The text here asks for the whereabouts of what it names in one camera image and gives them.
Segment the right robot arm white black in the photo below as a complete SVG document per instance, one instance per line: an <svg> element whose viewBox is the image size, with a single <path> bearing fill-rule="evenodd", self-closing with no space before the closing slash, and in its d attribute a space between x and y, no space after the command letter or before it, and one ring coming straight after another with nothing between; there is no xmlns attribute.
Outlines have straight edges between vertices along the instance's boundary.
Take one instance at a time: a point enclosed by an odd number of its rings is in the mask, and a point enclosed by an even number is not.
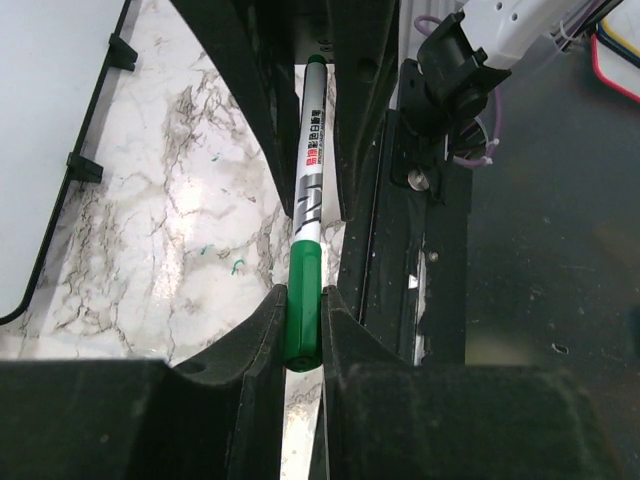
<svg viewBox="0 0 640 480"><path fill-rule="evenodd" d="M326 81L336 79L334 145L344 219L388 102L418 140L410 166L486 106L534 41L560 27L570 1L467 1L401 59L397 1L179 1L268 161L297 234L322 212Z"/></svg>

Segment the green marker cap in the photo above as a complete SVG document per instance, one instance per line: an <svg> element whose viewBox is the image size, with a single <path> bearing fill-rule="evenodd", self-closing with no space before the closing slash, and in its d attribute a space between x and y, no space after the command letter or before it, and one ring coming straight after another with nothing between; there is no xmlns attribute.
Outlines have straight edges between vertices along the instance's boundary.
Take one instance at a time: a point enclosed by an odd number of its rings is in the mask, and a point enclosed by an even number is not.
<svg viewBox="0 0 640 480"><path fill-rule="evenodd" d="M284 364L302 373L322 363L319 326L322 293L321 246L300 240L290 250Z"/></svg>

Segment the white whiteboard black frame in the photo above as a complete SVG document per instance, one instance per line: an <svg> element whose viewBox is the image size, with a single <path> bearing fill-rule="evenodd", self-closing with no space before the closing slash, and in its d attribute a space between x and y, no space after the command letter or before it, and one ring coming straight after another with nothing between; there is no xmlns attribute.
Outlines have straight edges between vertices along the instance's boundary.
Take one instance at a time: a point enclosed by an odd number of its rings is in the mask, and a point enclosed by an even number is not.
<svg viewBox="0 0 640 480"><path fill-rule="evenodd" d="M74 181L103 168L84 145L108 76L134 71L137 1L1 4L1 322L23 314Z"/></svg>

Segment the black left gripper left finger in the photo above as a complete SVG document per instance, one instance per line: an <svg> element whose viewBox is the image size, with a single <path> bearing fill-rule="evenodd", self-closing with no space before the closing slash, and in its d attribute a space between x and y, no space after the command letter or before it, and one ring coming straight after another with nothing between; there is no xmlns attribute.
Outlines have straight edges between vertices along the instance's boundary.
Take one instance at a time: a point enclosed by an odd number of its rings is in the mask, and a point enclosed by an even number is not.
<svg viewBox="0 0 640 480"><path fill-rule="evenodd" d="M177 366L5 361L5 479L275 479L286 289Z"/></svg>

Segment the green whiteboard marker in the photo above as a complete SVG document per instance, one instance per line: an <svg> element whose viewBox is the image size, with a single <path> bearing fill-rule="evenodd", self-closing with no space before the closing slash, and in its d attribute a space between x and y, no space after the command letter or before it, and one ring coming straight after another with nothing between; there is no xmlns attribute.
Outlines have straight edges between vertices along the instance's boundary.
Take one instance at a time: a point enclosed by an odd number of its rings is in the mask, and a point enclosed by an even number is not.
<svg viewBox="0 0 640 480"><path fill-rule="evenodd" d="M327 80L325 58L310 56L304 72L291 246L300 240L320 245Z"/></svg>

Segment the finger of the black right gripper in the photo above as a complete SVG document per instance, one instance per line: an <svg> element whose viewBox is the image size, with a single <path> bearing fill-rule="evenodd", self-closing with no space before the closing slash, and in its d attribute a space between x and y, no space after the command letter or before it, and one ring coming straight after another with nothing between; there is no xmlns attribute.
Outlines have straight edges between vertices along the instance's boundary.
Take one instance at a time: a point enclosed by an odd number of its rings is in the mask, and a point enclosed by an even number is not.
<svg viewBox="0 0 640 480"><path fill-rule="evenodd" d="M398 69L399 3L329 3L336 80L334 148L344 221L354 218L364 159L388 108Z"/></svg>
<svg viewBox="0 0 640 480"><path fill-rule="evenodd" d="M179 0L173 6L240 107L266 157L284 212L291 216L299 99L286 3Z"/></svg>

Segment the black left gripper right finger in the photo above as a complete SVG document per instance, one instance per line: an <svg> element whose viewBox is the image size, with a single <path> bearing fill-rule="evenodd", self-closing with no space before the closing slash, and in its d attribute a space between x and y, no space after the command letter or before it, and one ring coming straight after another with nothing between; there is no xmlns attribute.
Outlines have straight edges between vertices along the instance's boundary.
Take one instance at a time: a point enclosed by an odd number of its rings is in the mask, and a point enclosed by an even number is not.
<svg viewBox="0 0 640 480"><path fill-rule="evenodd" d="M613 449L585 390L559 370L411 366L321 297L331 479L609 479Z"/></svg>

